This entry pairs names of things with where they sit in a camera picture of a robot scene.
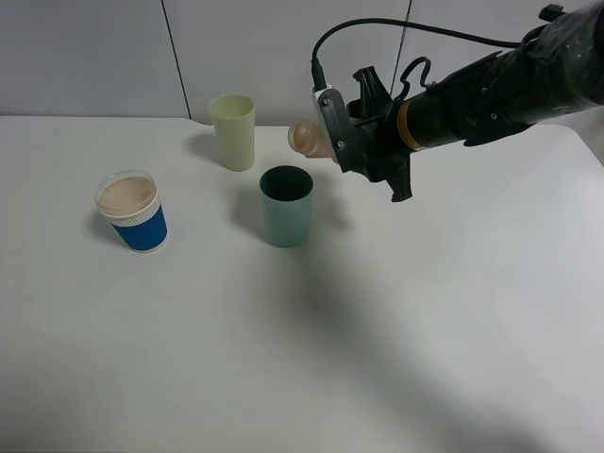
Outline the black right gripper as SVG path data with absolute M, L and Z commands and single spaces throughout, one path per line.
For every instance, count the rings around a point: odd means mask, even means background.
M 371 182 L 386 180 L 393 191 L 393 203 L 408 200 L 412 198 L 411 149 L 398 131 L 398 112 L 405 100 L 392 100 L 374 67 L 359 69 L 353 78 L 360 84 L 360 99 L 350 101 L 346 109 L 361 150 L 354 151 L 354 165 L 346 171 Z M 363 105 L 377 105 L 377 110 L 363 112 Z

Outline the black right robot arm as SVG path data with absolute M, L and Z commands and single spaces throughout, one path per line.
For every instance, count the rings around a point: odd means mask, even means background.
M 603 4 L 560 13 L 507 53 L 493 53 L 440 82 L 413 60 L 401 93 L 363 143 L 357 173 L 387 182 L 394 202 L 411 197 L 411 154 L 449 143 L 479 146 L 548 119 L 603 104 Z

